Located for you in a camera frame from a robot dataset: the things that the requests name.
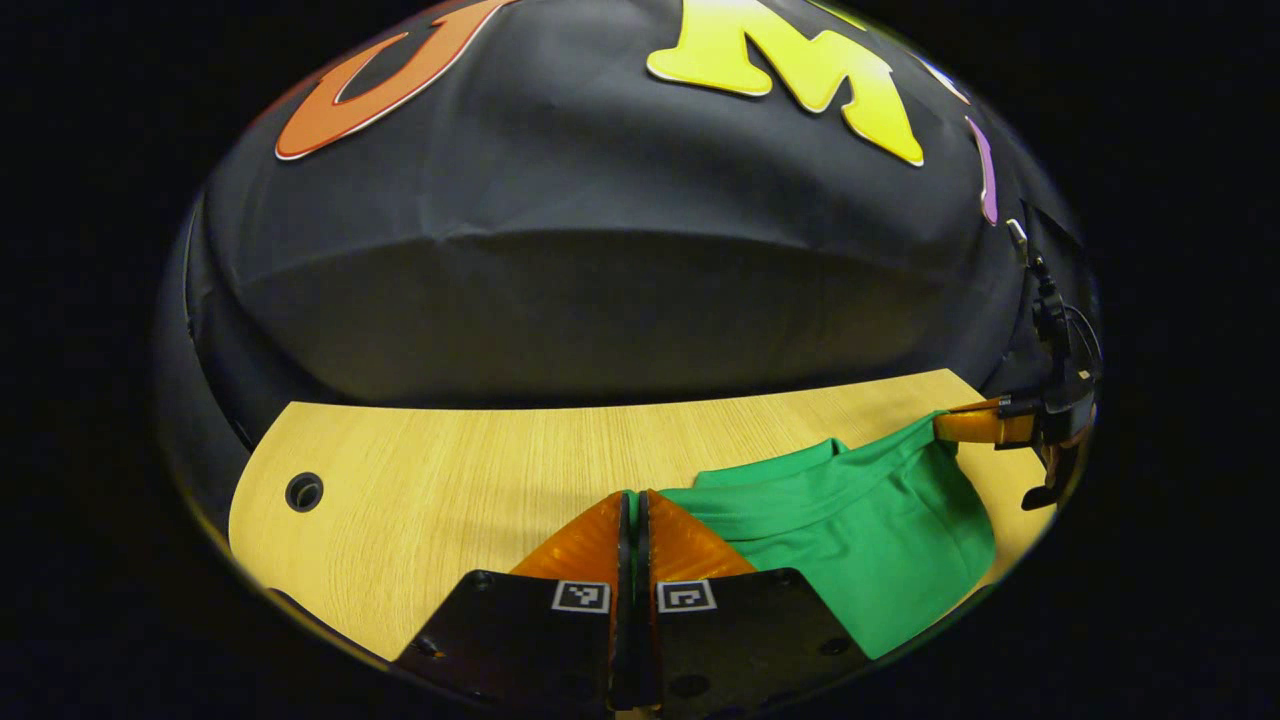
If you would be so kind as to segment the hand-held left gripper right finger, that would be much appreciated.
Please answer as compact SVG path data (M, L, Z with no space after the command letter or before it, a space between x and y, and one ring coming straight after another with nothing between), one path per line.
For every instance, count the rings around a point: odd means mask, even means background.
M758 570L655 491L637 498L637 703L764 714L861 674L867 653L794 568Z

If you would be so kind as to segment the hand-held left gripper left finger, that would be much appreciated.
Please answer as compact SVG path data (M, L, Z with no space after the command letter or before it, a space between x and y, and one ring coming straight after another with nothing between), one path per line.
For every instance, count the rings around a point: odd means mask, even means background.
M630 500L622 491L591 506L530 556L531 568L462 575L394 673L494 712L608 712Z

